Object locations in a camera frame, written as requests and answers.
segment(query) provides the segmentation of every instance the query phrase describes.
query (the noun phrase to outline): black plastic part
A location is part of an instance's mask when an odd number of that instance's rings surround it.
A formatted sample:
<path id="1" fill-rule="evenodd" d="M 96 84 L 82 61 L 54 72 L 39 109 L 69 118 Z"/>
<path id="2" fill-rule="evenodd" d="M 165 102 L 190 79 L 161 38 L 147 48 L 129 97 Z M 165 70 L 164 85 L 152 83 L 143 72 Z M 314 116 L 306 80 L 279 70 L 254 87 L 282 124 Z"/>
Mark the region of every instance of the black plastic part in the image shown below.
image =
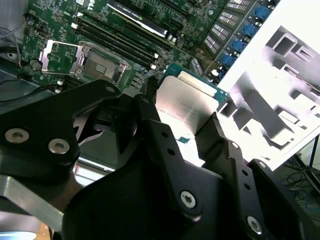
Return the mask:
<path id="1" fill-rule="evenodd" d="M 233 215 L 230 207 L 222 204 L 225 202 L 221 178 L 186 164 L 205 209 L 198 222 L 186 225 L 171 208 L 160 169 L 143 158 L 147 156 L 138 156 L 138 162 L 100 179 L 75 196 L 64 213 L 64 240 L 213 240 L 225 239 L 230 234 L 225 225 L 229 226 Z"/>
<path id="2" fill-rule="evenodd" d="M 205 161 L 203 167 L 221 175 L 228 185 L 241 234 L 252 239 L 266 239 L 267 229 L 253 173 L 245 165 L 239 146 L 226 139 L 216 113 L 196 133 L 195 141 L 199 157 Z M 248 216 L 259 222 L 260 234 L 250 228 Z"/>
<path id="3" fill-rule="evenodd" d="M 263 206 L 263 215 L 267 228 L 276 239 L 320 239 L 320 230 L 298 205 L 287 188 L 274 175 L 271 169 L 252 160 L 248 166 L 252 169 L 259 198 Z"/>
<path id="4" fill-rule="evenodd" d="M 195 134 L 195 141 L 199 158 L 206 161 L 203 167 L 210 165 L 212 161 L 220 156 L 226 137 L 216 113 Z"/>
<path id="5" fill-rule="evenodd" d="M 160 121 L 153 102 L 144 98 L 143 95 L 137 95 L 134 100 L 138 131 L 146 142 L 151 162 L 161 169 L 172 208 L 189 221 L 199 221 L 203 212 L 202 200 L 187 171 L 170 126 Z M 196 201 L 194 208 L 188 208 L 182 202 L 183 191 L 188 191 L 194 196 Z"/>
<path id="6" fill-rule="evenodd" d="M 80 154 L 74 119 L 103 102 L 113 104 L 120 96 L 120 91 L 111 83 L 97 80 L 0 115 L 0 173 L 35 181 L 63 181 Z M 6 131 L 14 128 L 26 130 L 29 139 L 23 143 L 7 141 Z M 53 139 L 66 140 L 69 151 L 66 154 L 50 152 L 48 144 Z"/>

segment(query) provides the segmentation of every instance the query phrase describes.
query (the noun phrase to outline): capacitor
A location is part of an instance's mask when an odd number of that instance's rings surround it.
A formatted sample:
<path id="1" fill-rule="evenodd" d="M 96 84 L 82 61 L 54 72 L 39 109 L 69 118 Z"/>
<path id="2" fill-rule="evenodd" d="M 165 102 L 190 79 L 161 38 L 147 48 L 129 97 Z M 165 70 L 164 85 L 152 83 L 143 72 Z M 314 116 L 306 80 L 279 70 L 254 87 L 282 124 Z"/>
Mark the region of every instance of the capacitor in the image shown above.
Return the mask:
<path id="1" fill-rule="evenodd" d="M 31 60 L 29 65 L 34 71 L 39 71 L 42 69 L 42 62 L 36 59 Z"/>
<path id="2" fill-rule="evenodd" d="M 177 42 L 177 38 L 176 37 L 173 37 L 171 42 L 173 42 L 174 44 Z"/>
<path id="3" fill-rule="evenodd" d="M 58 81 L 56 81 L 56 84 L 62 86 L 65 83 L 65 80 L 63 78 L 59 79 Z"/>
<path id="4" fill-rule="evenodd" d="M 168 41 L 171 41 L 173 37 L 174 36 L 172 34 L 169 34 L 169 36 L 167 37 Z"/>
<path id="5" fill-rule="evenodd" d="M 56 94 L 59 94 L 59 93 L 62 92 L 62 90 L 63 90 L 62 87 L 58 87 L 56 90 L 54 90 L 54 92 L 55 92 Z"/>

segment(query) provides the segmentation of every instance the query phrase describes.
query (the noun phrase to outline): silver screw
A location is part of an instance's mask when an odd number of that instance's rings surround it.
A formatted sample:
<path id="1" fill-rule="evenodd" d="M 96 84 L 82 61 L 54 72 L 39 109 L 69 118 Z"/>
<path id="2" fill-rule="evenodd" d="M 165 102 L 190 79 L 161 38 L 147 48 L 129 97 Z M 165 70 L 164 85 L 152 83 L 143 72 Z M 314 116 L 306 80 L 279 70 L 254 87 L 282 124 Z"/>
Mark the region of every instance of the silver screw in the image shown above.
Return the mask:
<path id="1" fill-rule="evenodd" d="M 263 169 L 265 169 L 267 166 L 265 165 L 264 162 L 262 161 L 258 161 L 258 164 L 260 165 L 260 167 L 262 167 Z"/>
<path id="2" fill-rule="evenodd" d="M 49 142 L 48 148 L 53 154 L 63 155 L 69 151 L 70 145 L 66 140 L 56 138 Z"/>
<path id="3" fill-rule="evenodd" d="M 236 149 L 239 149 L 238 144 L 236 144 L 235 142 L 231 142 L 232 146 L 234 146 Z"/>
<path id="4" fill-rule="evenodd" d="M 106 88 L 105 88 L 107 91 L 109 91 L 109 92 L 111 92 L 111 93 L 114 93 L 116 90 L 113 88 L 113 87 L 111 87 L 111 86 L 107 86 Z"/>
<path id="5" fill-rule="evenodd" d="M 249 227 L 258 235 L 262 234 L 262 228 L 260 226 L 260 223 L 253 217 L 253 216 L 248 216 L 247 217 L 247 222 Z"/>
<path id="6" fill-rule="evenodd" d="M 21 144 L 24 143 L 29 139 L 29 133 L 21 128 L 12 128 L 5 132 L 4 137 L 5 139 L 14 144 Z"/>
<path id="7" fill-rule="evenodd" d="M 142 97 L 141 100 L 144 101 L 144 102 L 147 103 L 147 104 L 150 103 L 150 101 L 149 101 L 148 99 L 144 98 L 144 97 Z"/>
<path id="8" fill-rule="evenodd" d="M 83 52 L 84 54 L 88 54 L 88 53 L 89 53 L 89 50 L 90 50 L 90 48 L 88 48 L 88 47 L 86 47 L 86 46 L 84 46 L 84 47 L 82 48 L 82 52 Z"/>
<path id="9" fill-rule="evenodd" d="M 190 192 L 183 191 L 180 197 L 187 208 L 193 209 L 196 206 L 196 199 Z"/>

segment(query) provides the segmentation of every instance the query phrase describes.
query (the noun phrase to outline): green circuit board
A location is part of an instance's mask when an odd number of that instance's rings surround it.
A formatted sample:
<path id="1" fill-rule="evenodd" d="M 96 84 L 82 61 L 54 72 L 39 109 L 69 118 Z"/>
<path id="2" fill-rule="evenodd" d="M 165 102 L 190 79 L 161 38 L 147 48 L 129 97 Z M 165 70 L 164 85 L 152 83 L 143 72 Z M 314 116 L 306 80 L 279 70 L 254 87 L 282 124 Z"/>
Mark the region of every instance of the green circuit board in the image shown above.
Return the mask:
<path id="1" fill-rule="evenodd" d="M 165 30 L 165 37 L 147 30 L 141 24 L 116 11 L 112 6 L 124 4 L 126 11 L 147 19 Z M 53 40 L 47 55 L 47 70 L 29 64 L 21 72 L 41 85 L 66 80 L 63 90 L 89 83 L 99 76 L 123 91 L 133 88 L 143 92 L 146 79 L 162 79 L 171 63 L 187 68 L 196 49 L 210 30 L 226 0 L 29 0 L 28 13 L 33 25 L 24 29 L 22 60 L 40 60 L 48 41 Z M 172 35 L 177 42 L 170 41 Z M 77 47 L 90 45 L 89 57 L 71 72 L 77 58 Z M 104 59 L 105 64 L 98 64 Z"/>

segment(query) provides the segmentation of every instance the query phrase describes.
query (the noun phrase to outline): blue connector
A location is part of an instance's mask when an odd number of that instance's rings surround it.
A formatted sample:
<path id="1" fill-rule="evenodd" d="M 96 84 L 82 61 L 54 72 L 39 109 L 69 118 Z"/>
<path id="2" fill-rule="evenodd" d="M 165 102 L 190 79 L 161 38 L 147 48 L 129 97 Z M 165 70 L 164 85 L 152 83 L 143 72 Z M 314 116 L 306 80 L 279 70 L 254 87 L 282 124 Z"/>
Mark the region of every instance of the blue connector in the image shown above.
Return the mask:
<path id="1" fill-rule="evenodd" d="M 221 81 L 226 75 L 226 72 L 224 70 L 221 70 L 217 76 L 217 78 Z"/>
<path id="2" fill-rule="evenodd" d="M 234 50 L 236 50 L 238 53 L 242 53 L 242 52 L 245 50 L 245 48 L 246 48 L 247 45 L 248 45 L 248 44 L 246 44 L 244 41 L 235 40 L 235 41 L 233 41 L 231 47 L 232 47 Z"/>
<path id="3" fill-rule="evenodd" d="M 222 58 L 222 63 L 230 68 L 236 60 L 237 59 L 232 55 L 224 55 Z"/>
<path id="4" fill-rule="evenodd" d="M 271 9 L 267 8 L 266 6 L 259 7 L 254 11 L 254 16 L 260 19 L 261 21 L 267 20 L 270 14 Z"/>
<path id="5" fill-rule="evenodd" d="M 242 32 L 244 35 L 253 38 L 254 35 L 258 32 L 259 28 L 255 26 L 254 24 L 248 24 L 243 27 Z"/>

